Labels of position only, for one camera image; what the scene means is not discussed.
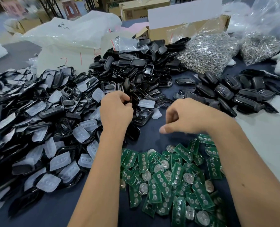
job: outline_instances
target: pink plastic stool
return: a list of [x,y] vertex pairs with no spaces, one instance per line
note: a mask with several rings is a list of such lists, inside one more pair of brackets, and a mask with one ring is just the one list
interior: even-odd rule
[[67,19],[75,18],[75,17],[81,17],[82,15],[80,14],[78,7],[74,0],[63,0],[62,6],[64,9],[64,12],[66,14]]

